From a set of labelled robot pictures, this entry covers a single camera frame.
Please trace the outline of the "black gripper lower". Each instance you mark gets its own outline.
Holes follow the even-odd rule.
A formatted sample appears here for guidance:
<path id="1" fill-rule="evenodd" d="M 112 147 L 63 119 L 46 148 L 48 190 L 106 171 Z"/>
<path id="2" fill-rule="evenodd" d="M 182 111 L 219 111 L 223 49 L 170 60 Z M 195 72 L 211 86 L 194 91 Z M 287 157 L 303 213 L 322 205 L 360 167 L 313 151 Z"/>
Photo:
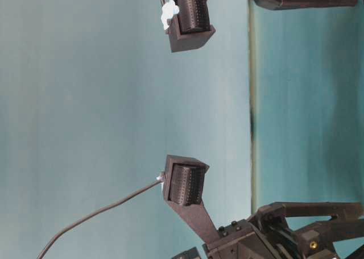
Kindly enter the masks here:
<path id="1" fill-rule="evenodd" d="M 258 208 L 247 221 L 219 227 L 218 240 L 202 247 L 207 258 L 338 258 L 333 243 L 362 237 L 363 219 L 358 219 L 362 214 L 360 202 L 274 202 Z M 301 256 L 257 229 L 267 231 L 264 223 L 274 219 L 286 224 L 286 218 L 306 216 L 330 216 L 332 220 L 293 231 Z"/>

